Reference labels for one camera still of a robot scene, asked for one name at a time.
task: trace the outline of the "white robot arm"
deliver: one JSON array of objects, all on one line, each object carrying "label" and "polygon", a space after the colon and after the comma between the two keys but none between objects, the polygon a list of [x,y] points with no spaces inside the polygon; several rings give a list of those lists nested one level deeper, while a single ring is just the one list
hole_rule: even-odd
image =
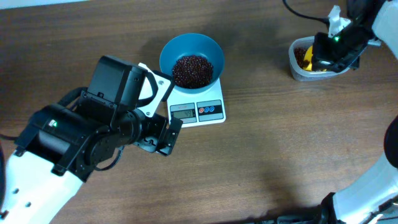
[{"label": "white robot arm", "polygon": [[[398,58],[398,1],[386,1],[377,14],[372,26],[375,35],[383,40]],[[390,138],[398,138],[398,132],[393,133],[397,121],[389,128]],[[398,195],[398,169],[391,161],[398,151],[397,143],[385,144],[390,151],[380,157],[376,164],[363,174],[355,183],[344,190],[340,190],[333,196],[337,220],[346,223],[362,223],[368,220],[372,214],[379,211],[379,206]]]},{"label": "white robot arm", "polygon": [[[168,119],[155,111],[173,87],[172,77],[142,63],[102,57],[88,88],[36,112],[17,138],[0,223],[49,223],[94,170],[117,163],[125,145],[168,156],[182,122],[173,119],[167,129]],[[66,108],[78,97],[75,110]],[[117,159],[98,168],[115,148]]]}]

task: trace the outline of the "white bracket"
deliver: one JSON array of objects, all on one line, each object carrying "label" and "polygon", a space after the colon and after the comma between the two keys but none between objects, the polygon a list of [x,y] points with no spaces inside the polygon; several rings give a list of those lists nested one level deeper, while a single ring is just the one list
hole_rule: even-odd
[{"label": "white bracket", "polygon": [[[163,96],[166,94],[167,90],[169,89],[169,86],[171,85],[171,81],[166,78],[156,75],[152,70],[150,70],[147,67],[147,65],[145,65],[143,63],[139,63],[138,66],[148,70],[148,72],[151,72],[151,74],[153,74],[153,76],[155,77],[155,80],[156,80],[157,87],[158,87],[157,94],[156,94],[154,100],[152,100],[152,102],[150,102],[148,105],[138,108],[145,114],[145,116],[147,116],[148,118],[151,118],[151,117],[153,117],[154,113],[156,112],[156,109],[159,106],[159,103],[162,101]],[[151,96],[152,96],[152,88],[150,87],[148,78],[145,78],[144,85],[142,86],[142,90],[139,95],[139,100],[145,99],[145,98],[148,98]]]},{"label": "white bracket", "polygon": [[338,34],[342,29],[344,29],[348,24],[351,23],[349,19],[340,17],[340,7],[333,6],[329,13],[329,38],[332,38],[334,35]]}]

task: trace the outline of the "blue bowl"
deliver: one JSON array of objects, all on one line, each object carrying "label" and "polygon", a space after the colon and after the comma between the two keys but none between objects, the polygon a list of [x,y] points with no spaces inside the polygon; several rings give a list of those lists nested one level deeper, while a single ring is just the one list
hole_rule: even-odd
[{"label": "blue bowl", "polygon": [[210,37],[203,34],[183,34],[170,40],[160,54],[160,70],[164,74],[172,75],[172,69],[177,60],[183,56],[202,56],[209,61],[213,68],[213,78],[209,85],[187,89],[176,86],[174,90],[184,93],[201,93],[210,89],[224,70],[224,53],[221,47]]}]

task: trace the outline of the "kitchen scale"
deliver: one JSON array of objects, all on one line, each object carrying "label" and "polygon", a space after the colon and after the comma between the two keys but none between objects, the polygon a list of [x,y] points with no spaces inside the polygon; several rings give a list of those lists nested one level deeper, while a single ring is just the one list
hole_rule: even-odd
[{"label": "kitchen scale", "polygon": [[225,121],[225,107],[220,79],[201,93],[183,93],[174,89],[167,99],[169,123],[171,118],[181,119],[183,128]]},{"label": "kitchen scale", "polygon": [[169,122],[174,118],[183,121],[182,127],[216,124],[225,121],[225,107],[220,75],[224,70],[224,53],[210,37],[203,34],[183,34],[166,44],[160,55],[160,69],[172,75],[177,60],[184,56],[205,57],[213,66],[209,85],[188,89],[174,86],[167,99]]}]

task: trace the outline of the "plastic container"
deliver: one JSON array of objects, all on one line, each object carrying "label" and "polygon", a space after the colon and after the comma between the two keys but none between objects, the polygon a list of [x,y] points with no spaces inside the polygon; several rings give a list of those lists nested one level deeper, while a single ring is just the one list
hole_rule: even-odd
[{"label": "plastic container", "polygon": [[289,48],[289,59],[290,59],[290,71],[292,72],[293,78],[297,81],[317,81],[324,80],[327,78],[335,77],[342,73],[345,73],[349,70],[349,67],[343,70],[340,73],[336,72],[308,72],[299,67],[297,64],[294,49],[301,47],[304,49],[308,49],[313,45],[314,36],[312,37],[304,37],[301,39],[297,39],[293,42],[293,44]]},{"label": "plastic container", "polygon": [[210,37],[203,34],[182,34],[174,37],[163,48],[160,54],[160,70],[167,75],[172,75],[172,69],[177,60],[183,56],[202,56],[213,66],[213,78],[209,85],[202,88],[188,89],[175,86],[173,91],[198,94],[208,91],[219,79],[224,70],[224,53],[221,47]]}]

